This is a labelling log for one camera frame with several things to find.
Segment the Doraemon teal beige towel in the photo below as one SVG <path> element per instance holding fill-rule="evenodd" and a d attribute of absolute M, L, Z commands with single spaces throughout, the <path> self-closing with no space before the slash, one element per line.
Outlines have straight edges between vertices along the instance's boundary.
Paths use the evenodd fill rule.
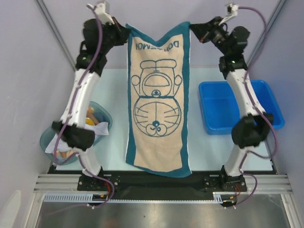
<path fill-rule="evenodd" d="M 154 40 L 130 27 L 127 50 L 129 132 L 125 162 L 173 178 L 192 171 L 188 153 L 190 23 Z"/>

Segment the lavender white cloth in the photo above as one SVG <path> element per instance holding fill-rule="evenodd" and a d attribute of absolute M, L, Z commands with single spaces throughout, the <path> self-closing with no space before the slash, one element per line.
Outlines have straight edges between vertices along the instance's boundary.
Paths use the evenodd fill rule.
<path fill-rule="evenodd" d="M 94 126 L 86 124 L 85 129 L 91 130 L 95 133 L 95 140 L 94 140 L 95 143 L 98 140 L 100 140 L 103 136 L 109 134 L 108 122 L 101 122 L 98 125 L 94 125 Z M 58 138 L 58 134 L 53 131 L 53 136 L 49 138 L 49 140 L 46 142 L 45 149 L 43 149 L 45 153 L 53 153 L 57 138 Z M 72 150 L 72 147 L 69 147 L 65 141 L 60 139 L 57 146 L 57 152 L 67 152 L 69 150 Z"/>

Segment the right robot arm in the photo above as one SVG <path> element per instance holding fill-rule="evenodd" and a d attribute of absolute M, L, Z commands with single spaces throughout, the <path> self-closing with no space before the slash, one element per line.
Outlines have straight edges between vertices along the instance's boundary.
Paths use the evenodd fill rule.
<path fill-rule="evenodd" d="M 212 42 L 222 53 L 219 70 L 232 89 L 239 108 L 240 120 L 231 133 L 234 146 L 222 168 L 224 176 L 218 182 L 221 189 L 229 191 L 236 185 L 235 178 L 243 175 L 242 166 L 247 155 L 273 129 L 274 116 L 260 104 L 249 78 L 243 52 L 250 32 L 243 26 L 226 31 L 222 17 L 215 17 L 206 23 L 190 24 L 190 30 L 200 43 Z"/>

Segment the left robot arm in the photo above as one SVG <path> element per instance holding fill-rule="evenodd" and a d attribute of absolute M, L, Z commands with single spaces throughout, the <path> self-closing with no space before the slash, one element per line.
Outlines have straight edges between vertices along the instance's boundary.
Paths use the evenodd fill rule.
<path fill-rule="evenodd" d="M 94 190 L 100 190 L 105 179 L 99 175 L 101 165 L 93 150 L 95 133 L 85 128 L 87 108 L 107 63 L 107 53 L 115 46 L 124 45 L 130 32 L 115 17 L 112 17 L 111 22 L 90 19 L 84 23 L 84 40 L 76 59 L 73 89 L 60 120 L 52 123 L 57 139 L 65 141 L 72 148 L 73 156 L 78 158 L 83 174 L 89 176 L 88 185 Z"/>

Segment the blue plastic bin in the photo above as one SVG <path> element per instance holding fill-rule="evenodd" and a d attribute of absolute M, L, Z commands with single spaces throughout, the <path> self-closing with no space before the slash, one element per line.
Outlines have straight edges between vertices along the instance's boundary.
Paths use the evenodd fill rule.
<path fill-rule="evenodd" d="M 283 128 L 285 120 L 268 83 L 252 80 L 251 84 L 262 107 L 273 114 L 274 129 Z M 229 84 L 226 81 L 202 82 L 199 84 L 199 98 L 206 132 L 209 135 L 231 134 L 240 114 Z"/>

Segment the teal translucent basket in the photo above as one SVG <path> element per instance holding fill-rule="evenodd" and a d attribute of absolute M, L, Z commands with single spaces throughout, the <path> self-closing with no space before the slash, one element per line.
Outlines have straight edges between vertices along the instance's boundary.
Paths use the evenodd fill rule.
<path fill-rule="evenodd" d="M 110 131 L 112 124 L 113 124 L 111 115 L 102 106 L 100 106 L 96 102 L 91 101 L 89 103 L 89 106 L 94 109 L 94 117 L 99 121 L 99 123 L 108 122 L 108 130 Z M 45 149 L 46 142 L 49 140 L 50 137 L 53 136 L 52 130 L 53 129 L 51 127 L 47 128 L 40 137 L 40 147 L 41 147 L 42 151 L 43 151 L 43 149 Z M 96 145 L 104 137 L 105 136 L 103 136 L 97 142 L 94 142 L 93 145 Z M 59 163 L 62 163 L 63 165 L 68 165 L 68 164 L 71 164 L 71 163 L 74 163 L 75 161 L 77 161 L 77 157 L 74 156 L 73 154 L 66 159 L 63 159 L 60 155 L 56 155 L 57 159 L 55 159 L 54 153 L 45 153 L 45 154 L 52 162 L 59 162 Z"/>

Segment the orange brown towel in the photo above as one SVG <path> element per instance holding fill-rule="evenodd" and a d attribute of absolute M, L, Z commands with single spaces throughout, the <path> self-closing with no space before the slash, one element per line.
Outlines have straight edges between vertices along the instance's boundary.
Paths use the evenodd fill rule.
<path fill-rule="evenodd" d="M 91 126 L 96 126 L 99 124 L 99 121 L 94 117 L 94 109 L 90 106 L 87 108 L 87 113 L 86 113 L 86 120 L 85 120 L 87 125 Z M 66 152 L 56 152 L 56 155 L 60 155 L 63 159 L 68 158 L 73 154 L 72 150 L 66 151 Z"/>

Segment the right aluminium frame post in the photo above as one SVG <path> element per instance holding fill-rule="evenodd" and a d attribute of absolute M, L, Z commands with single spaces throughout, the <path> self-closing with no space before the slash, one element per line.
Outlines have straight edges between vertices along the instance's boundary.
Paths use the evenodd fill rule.
<path fill-rule="evenodd" d="M 268 19 L 265 17 L 265 15 L 262 13 L 262 11 L 260 9 L 250 7 L 250 6 L 239 7 L 240 10 L 249 10 L 249 11 L 255 12 L 262 21 L 263 29 L 262 29 L 261 35 L 260 35 L 259 39 L 257 40 L 257 42 L 254 46 L 254 49 L 253 49 L 252 53 L 250 54 L 249 59 L 247 61 L 248 67 L 249 67 L 248 68 L 249 72 L 252 70 L 252 68 L 254 67 L 254 65 L 256 64 L 256 62 L 258 61 L 260 56 L 262 55 L 266 41 L 268 39 L 268 35 L 271 33 L 271 30 L 272 30 L 274 24 L 276 23 L 278 17 L 280 16 L 280 14 L 281 14 L 282 10 L 284 9 L 284 7 L 286 6 L 287 2 L 288 2 L 288 0 L 278 0 Z"/>

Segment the aluminium frame post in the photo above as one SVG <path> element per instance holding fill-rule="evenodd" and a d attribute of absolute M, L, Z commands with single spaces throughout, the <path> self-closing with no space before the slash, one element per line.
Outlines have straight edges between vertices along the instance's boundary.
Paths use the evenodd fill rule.
<path fill-rule="evenodd" d="M 66 42 L 64 41 L 53 17 L 51 16 L 45 2 L 43 0 L 34 0 L 34 2 L 36 3 L 42 17 L 44 18 L 47 26 L 49 27 L 52 35 L 54 36 L 55 40 L 57 41 L 59 48 L 61 49 L 64 57 L 66 58 L 66 60 L 68 61 L 70 67 L 76 71 L 76 64 L 75 61 L 70 53 L 70 51 L 68 50 L 68 47 L 66 45 Z"/>
<path fill-rule="evenodd" d="M 257 42 L 254 46 L 254 49 L 253 49 L 252 53 L 250 54 L 249 59 L 247 61 L 248 67 L 249 67 L 248 68 L 249 72 L 252 70 L 252 68 L 254 67 L 254 65 L 256 64 L 256 62 L 258 61 L 260 56 L 262 55 L 266 41 L 268 39 L 268 35 L 271 33 L 271 30 L 272 30 L 274 24 L 276 23 L 278 17 L 280 16 L 280 14 L 281 14 L 282 10 L 284 9 L 284 7 L 286 6 L 287 2 L 288 2 L 288 0 L 278 0 L 268 19 L 265 17 L 265 15 L 262 13 L 262 11 L 260 9 L 250 7 L 250 6 L 239 7 L 240 10 L 249 10 L 249 11 L 255 12 L 262 21 L 263 29 L 262 29 L 261 35 L 260 35 L 259 39 L 257 40 Z"/>

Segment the left aluminium frame post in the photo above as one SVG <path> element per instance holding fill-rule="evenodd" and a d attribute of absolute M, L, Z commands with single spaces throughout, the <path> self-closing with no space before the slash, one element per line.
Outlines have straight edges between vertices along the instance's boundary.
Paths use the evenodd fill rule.
<path fill-rule="evenodd" d="M 68 47 L 66 45 L 66 42 L 64 41 L 53 17 L 51 16 L 45 2 L 43 0 L 34 0 L 34 2 L 36 3 L 42 17 L 44 18 L 47 26 L 49 27 L 52 35 L 54 36 L 55 40 L 57 41 L 59 48 L 61 49 L 64 57 L 66 58 L 66 60 L 68 61 L 70 67 L 76 71 L 76 64 L 75 61 L 70 53 L 70 51 L 68 50 Z"/>

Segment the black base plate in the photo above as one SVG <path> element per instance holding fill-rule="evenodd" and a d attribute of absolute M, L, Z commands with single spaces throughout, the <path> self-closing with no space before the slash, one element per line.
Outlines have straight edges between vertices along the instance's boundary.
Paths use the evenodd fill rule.
<path fill-rule="evenodd" d="M 164 196 L 174 199 L 197 199 L 207 192 L 244 193 L 249 182 L 244 177 L 224 181 L 219 171 L 194 171 L 185 178 L 171 178 L 144 171 L 100 171 L 99 177 L 114 185 L 114 196 L 125 199 L 129 196 Z"/>

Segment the aluminium front rail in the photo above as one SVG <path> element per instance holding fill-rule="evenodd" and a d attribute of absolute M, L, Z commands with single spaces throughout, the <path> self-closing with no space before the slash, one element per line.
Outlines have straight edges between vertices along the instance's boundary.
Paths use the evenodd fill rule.
<path fill-rule="evenodd" d="M 286 175 L 245 176 L 249 189 L 256 194 L 292 194 L 293 190 Z M 82 174 L 41 174 L 34 187 L 38 191 L 101 191 L 102 181 Z"/>

